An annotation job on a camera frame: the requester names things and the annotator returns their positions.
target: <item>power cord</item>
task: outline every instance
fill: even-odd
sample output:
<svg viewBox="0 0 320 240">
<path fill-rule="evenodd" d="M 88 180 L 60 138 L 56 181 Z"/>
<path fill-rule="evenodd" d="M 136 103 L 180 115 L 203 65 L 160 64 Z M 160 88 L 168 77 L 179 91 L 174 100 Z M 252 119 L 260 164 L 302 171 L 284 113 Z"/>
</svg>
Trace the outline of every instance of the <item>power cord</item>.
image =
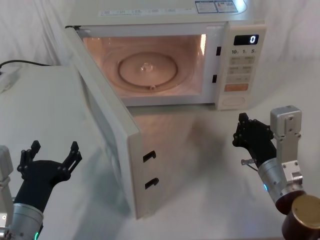
<svg viewBox="0 0 320 240">
<path fill-rule="evenodd" d="M 258 170 L 255 169 L 253 166 L 250 166 L 249 164 L 246 164 L 246 166 L 248 166 L 249 168 L 251 168 L 251 169 L 255 170 L 256 172 L 258 172 Z"/>
<path fill-rule="evenodd" d="M 10 60 L 10 61 L 5 61 L 3 63 L 0 64 L 0 69 L 3 67 L 3 65 L 6 64 L 11 64 L 11 63 L 25 63 L 25 64 L 32 64 L 32 65 L 37 65 L 37 66 L 43 66 L 43 67 L 48 67 L 51 65 L 47 65 L 47 64 L 42 64 L 42 63 L 38 63 L 38 62 L 34 62 L 34 61 L 26 61 L 26 60 Z"/>
</svg>

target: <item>orange button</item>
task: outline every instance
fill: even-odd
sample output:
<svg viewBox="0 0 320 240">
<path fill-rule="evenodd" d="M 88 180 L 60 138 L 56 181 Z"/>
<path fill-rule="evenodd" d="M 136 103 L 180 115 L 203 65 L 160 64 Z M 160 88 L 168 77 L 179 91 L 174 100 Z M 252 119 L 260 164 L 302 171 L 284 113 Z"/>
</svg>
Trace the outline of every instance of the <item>orange button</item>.
<svg viewBox="0 0 320 240">
<path fill-rule="evenodd" d="M 227 84 L 224 86 L 225 92 L 243 92 L 247 91 L 249 84 Z"/>
</svg>

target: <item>white microwave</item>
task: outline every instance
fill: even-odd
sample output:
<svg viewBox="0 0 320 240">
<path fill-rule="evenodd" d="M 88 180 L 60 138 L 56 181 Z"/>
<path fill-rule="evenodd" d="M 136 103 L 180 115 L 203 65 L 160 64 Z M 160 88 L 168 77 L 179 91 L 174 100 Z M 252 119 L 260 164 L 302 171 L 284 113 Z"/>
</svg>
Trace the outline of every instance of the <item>white microwave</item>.
<svg viewBox="0 0 320 240">
<path fill-rule="evenodd" d="M 247 108 L 266 26 L 252 0 L 78 0 L 64 33 L 86 104 L 140 218 L 161 191 L 154 187 L 160 179 L 143 177 L 157 150 L 144 149 L 126 107 Z"/>
</svg>

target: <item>white table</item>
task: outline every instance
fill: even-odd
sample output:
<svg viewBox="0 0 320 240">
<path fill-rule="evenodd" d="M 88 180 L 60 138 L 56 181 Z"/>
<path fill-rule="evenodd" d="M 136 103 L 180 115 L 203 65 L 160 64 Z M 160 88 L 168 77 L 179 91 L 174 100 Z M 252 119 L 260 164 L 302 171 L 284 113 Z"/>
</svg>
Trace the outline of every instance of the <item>white table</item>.
<svg viewBox="0 0 320 240">
<path fill-rule="evenodd" d="M 63 161 L 72 141 L 78 141 L 83 157 L 71 179 L 54 188 L 40 240 L 281 236 L 284 216 L 258 174 L 241 166 L 248 152 L 232 145 L 242 111 L 215 111 L 210 106 L 130 109 L 147 148 L 156 146 L 158 161 L 150 172 L 158 175 L 163 189 L 157 211 L 135 220 L 86 117 L 75 76 L 67 67 L 38 67 L 38 76 L 32 76 L 31 68 L 23 69 L 20 80 L 0 94 L 0 144 L 9 147 L 14 168 L 20 151 L 33 140 L 41 144 L 36 160 Z M 273 108 L 295 105 L 302 110 L 300 167 L 305 190 L 318 197 L 319 89 L 320 62 L 263 63 L 246 111 L 250 118 L 268 124 Z M 22 179 L 16 170 L 10 177 L 15 196 Z"/>
</svg>

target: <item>metal bracket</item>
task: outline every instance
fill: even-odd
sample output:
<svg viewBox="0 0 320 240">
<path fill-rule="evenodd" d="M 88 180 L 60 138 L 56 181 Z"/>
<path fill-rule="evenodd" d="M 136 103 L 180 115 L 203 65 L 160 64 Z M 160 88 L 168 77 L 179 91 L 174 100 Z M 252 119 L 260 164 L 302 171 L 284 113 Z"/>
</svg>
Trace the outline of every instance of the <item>metal bracket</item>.
<svg viewBox="0 0 320 240">
<path fill-rule="evenodd" d="M 254 158 L 251 158 L 251 159 L 242 159 L 241 160 L 241 165 L 244 166 L 244 165 L 248 165 L 248 164 L 255 164 L 256 163 L 256 160 Z"/>
<path fill-rule="evenodd" d="M 275 108 L 270 115 L 270 128 L 276 139 L 276 158 L 282 164 L 288 184 L 302 184 L 303 180 L 297 160 L 301 120 L 301 110 L 292 105 Z"/>
</svg>

